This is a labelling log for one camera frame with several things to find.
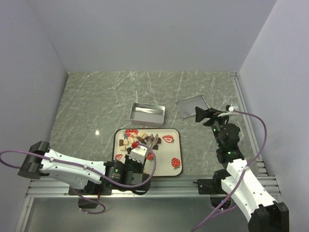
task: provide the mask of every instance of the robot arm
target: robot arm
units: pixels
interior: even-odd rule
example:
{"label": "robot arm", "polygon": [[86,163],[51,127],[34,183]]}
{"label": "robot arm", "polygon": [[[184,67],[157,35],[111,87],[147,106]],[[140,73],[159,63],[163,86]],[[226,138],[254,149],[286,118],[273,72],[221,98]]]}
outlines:
{"label": "robot arm", "polygon": [[[26,178],[40,179],[41,176],[49,176],[69,184],[72,188],[82,190],[83,194],[110,195],[112,189],[131,190],[139,194],[145,194],[150,188],[150,182],[138,188],[122,188],[117,184],[110,183],[97,173],[90,171],[87,167],[93,168],[111,180],[126,186],[137,185],[145,181],[149,174],[143,173],[146,162],[147,149],[145,147],[134,148],[130,155],[125,155],[126,161],[118,160],[91,161],[66,156],[50,148],[48,142],[38,142],[31,146],[29,152],[43,155],[49,159],[27,155],[18,175]],[[79,167],[72,163],[84,165]]]}
{"label": "robot arm", "polygon": [[224,167],[222,170],[215,171],[211,191],[222,192],[223,190],[231,194],[236,188],[231,198],[245,215],[250,232],[288,232],[287,206],[284,203],[278,203],[263,188],[239,150],[237,143],[240,128],[228,123],[229,115],[237,114],[234,110],[238,111],[238,107],[228,105],[226,113],[213,108],[203,110],[196,107],[196,122],[209,118],[203,125],[211,127],[218,145],[217,159]]}

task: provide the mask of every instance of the brown cube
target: brown cube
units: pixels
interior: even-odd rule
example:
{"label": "brown cube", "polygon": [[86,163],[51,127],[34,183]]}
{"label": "brown cube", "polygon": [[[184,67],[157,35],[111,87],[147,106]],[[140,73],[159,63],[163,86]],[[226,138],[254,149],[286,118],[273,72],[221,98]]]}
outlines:
{"label": "brown cube", "polygon": [[159,150],[159,145],[158,144],[154,145],[153,150]]}

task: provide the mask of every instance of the silver metal tray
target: silver metal tray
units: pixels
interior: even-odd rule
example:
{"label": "silver metal tray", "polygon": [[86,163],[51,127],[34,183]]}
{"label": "silver metal tray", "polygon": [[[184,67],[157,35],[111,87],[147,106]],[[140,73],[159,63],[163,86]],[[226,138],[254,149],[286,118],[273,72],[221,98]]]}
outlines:
{"label": "silver metal tray", "polygon": [[130,122],[133,125],[163,127],[164,115],[164,106],[133,103]]}
{"label": "silver metal tray", "polygon": [[209,108],[203,95],[176,102],[178,112],[183,118],[194,116],[196,106],[204,110],[207,110]]}

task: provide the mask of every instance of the red strawberry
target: red strawberry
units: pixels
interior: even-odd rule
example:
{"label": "red strawberry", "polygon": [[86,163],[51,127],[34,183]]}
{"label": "red strawberry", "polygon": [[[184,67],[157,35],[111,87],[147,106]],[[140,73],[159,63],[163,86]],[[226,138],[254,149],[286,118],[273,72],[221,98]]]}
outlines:
{"label": "red strawberry", "polygon": [[126,131],[124,131],[123,133],[124,138],[127,139],[128,137],[130,137],[131,133],[138,134],[139,131],[137,129],[126,129]]}
{"label": "red strawberry", "polygon": [[148,153],[147,160],[149,160],[150,162],[154,161],[154,156],[152,155],[152,153]]}
{"label": "red strawberry", "polygon": [[174,143],[174,137],[173,136],[171,136],[171,135],[164,135],[163,137],[162,137],[162,139],[165,141],[165,142],[167,142],[167,143],[169,143],[169,144],[172,144],[172,143]]}
{"label": "red strawberry", "polygon": [[122,154],[118,154],[115,156],[115,160],[120,160],[122,158]]}
{"label": "red strawberry", "polygon": [[134,143],[132,143],[132,148],[136,148],[138,146],[139,142],[135,141]]}
{"label": "red strawberry", "polygon": [[177,170],[180,168],[180,160],[177,158],[172,158],[172,166],[174,167],[174,170]]}

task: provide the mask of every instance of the gray marble table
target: gray marble table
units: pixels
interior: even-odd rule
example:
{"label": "gray marble table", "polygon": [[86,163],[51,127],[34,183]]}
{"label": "gray marble table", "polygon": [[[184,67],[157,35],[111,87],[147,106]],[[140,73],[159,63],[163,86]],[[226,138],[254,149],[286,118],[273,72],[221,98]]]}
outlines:
{"label": "gray marble table", "polygon": [[[238,103],[229,72],[72,72],[63,93],[50,143],[54,150],[87,160],[111,160],[113,136],[129,122],[134,102],[166,107],[165,128],[181,136],[182,175],[210,174],[222,169],[209,128],[194,117],[182,119],[175,102],[204,95],[209,106],[224,110]],[[241,128],[239,147],[253,158],[243,116],[230,119]],[[256,174],[257,167],[252,165]]]}

